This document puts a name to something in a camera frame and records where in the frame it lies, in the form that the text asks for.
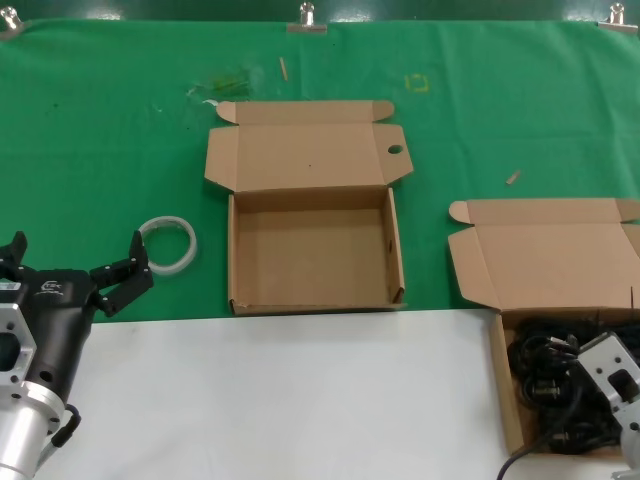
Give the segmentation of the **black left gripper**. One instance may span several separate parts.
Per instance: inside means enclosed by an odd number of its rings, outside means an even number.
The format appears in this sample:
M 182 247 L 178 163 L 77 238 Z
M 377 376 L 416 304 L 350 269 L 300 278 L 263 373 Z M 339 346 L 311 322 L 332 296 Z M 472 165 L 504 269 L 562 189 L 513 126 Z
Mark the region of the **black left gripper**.
M 154 286 L 149 257 L 139 230 L 127 258 L 89 273 L 23 267 L 27 246 L 17 231 L 0 254 L 1 278 L 21 284 L 15 299 L 36 345 L 25 379 L 67 396 L 96 310 L 113 317 Z

